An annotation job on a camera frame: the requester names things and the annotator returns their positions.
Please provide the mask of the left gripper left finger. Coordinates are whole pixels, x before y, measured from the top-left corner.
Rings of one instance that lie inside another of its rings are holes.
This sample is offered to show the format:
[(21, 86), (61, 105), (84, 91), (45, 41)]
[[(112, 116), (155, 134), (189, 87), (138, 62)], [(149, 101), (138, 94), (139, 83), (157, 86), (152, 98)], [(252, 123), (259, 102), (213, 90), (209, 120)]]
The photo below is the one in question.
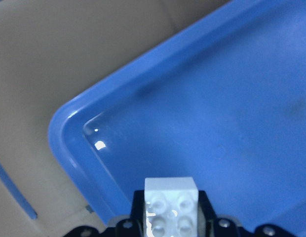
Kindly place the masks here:
[(115, 226), (115, 237), (144, 237), (145, 195), (144, 190), (133, 194), (131, 212)]

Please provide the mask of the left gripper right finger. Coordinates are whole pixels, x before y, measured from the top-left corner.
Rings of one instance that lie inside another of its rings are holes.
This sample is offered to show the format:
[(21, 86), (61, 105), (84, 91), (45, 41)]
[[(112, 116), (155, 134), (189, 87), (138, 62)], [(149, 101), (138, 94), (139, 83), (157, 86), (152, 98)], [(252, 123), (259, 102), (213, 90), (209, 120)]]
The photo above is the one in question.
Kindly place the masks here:
[(211, 237), (216, 212), (205, 191), (198, 191), (197, 236)]

